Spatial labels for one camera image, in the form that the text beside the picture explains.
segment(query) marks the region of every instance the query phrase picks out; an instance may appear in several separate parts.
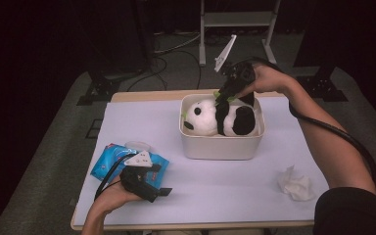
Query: gray carpet floor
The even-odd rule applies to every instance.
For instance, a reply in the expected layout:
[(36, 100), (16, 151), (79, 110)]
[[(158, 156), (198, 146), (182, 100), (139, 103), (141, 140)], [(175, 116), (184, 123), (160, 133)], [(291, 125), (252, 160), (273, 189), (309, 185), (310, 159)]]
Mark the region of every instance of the gray carpet floor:
[[(240, 35), (232, 49), (229, 60), (233, 62), (249, 56), (264, 56), (261, 47), (263, 35)], [(189, 35), (158, 35), (157, 50), (176, 46)], [(190, 44), (178, 51), (161, 56), (166, 60), (166, 69), (160, 76), (152, 76), (133, 85), (138, 78), (125, 80), (119, 92), (219, 88), (224, 78), (213, 71), (214, 58), (224, 48), (229, 37), (218, 38), (207, 47), (207, 65), (198, 67), (198, 43)], [(272, 50), (278, 66), (293, 77), (312, 75), (317, 68), (293, 68), (299, 50), (301, 34), (275, 34)], [(154, 60), (152, 71), (160, 71), (165, 62)], [(336, 68), (332, 80), (342, 90), (348, 102), (316, 101), (330, 112), (346, 129), (370, 151), (376, 160), (376, 112), (363, 97), (352, 77)], [(89, 106), (78, 106), (91, 83), (87, 72), (76, 79), (62, 107), (42, 139), (22, 181), (18, 185), (9, 205), (0, 217), (0, 234), (79, 234), (70, 226), (75, 203), (90, 163), (96, 139), (86, 138), (94, 119), (103, 118), (107, 102), (94, 102)], [(272, 228), (279, 235), (311, 234), (310, 227)], [(125, 234), (107, 232), (106, 234)]]

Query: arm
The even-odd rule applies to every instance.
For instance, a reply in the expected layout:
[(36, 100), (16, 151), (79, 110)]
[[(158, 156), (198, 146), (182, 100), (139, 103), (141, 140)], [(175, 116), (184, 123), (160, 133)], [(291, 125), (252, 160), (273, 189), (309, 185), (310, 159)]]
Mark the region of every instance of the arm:
[[(255, 66), (255, 73), (255, 82), (246, 87), (239, 96), (253, 91), (277, 91), (289, 99), (298, 113), (344, 130), (333, 117), (310, 98), (291, 76), (262, 65)], [(362, 155), (353, 145), (334, 133), (304, 120), (299, 120), (299, 123), (309, 150), (330, 188), (355, 187), (376, 194)]]
[(115, 209), (130, 201), (141, 200), (138, 196), (127, 192), (116, 176), (105, 191), (94, 201), (84, 222), (82, 235), (103, 234), (105, 217)]

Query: panda head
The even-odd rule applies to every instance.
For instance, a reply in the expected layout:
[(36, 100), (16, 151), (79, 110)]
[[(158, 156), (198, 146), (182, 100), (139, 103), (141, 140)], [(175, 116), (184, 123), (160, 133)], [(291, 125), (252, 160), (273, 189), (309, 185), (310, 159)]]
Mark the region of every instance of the panda head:
[(194, 103), (187, 111), (184, 126), (192, 135), (213, 136), (217, 134), (215, 100)]

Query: white metal stand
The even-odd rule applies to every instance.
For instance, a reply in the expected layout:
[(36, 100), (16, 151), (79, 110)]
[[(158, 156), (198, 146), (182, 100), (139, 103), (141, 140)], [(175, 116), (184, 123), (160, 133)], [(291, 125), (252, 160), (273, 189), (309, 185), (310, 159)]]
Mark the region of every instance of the white metal stand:
[(201, 0), (201, 39), (200, 39), (200, 66), (206, 65), (205, 27), (216, 26), (268, 26), (267, 37), (262, 40), (264, 52), (269, 62), (276, 64), (270, 41), (276, 24), (280, 1), (275, 0), (272, 12), (238, 12), (238, 13), (206, 13), (204, 1)]

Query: crumpled tissue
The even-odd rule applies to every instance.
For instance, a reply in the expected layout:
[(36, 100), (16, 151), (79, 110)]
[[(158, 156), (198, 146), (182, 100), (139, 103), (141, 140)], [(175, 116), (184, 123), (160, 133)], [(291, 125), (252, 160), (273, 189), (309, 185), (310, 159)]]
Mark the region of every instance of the crumpled tissue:
[(293, 178), (292, 172), (295, 166), (287, 167), (286, 171), (277, 178), (280, 189), (285, 194), (290, 194), (295, 201), (309, 201), (315, 198), (315, 194), (310, 188), (310, 179), (307, 176)]

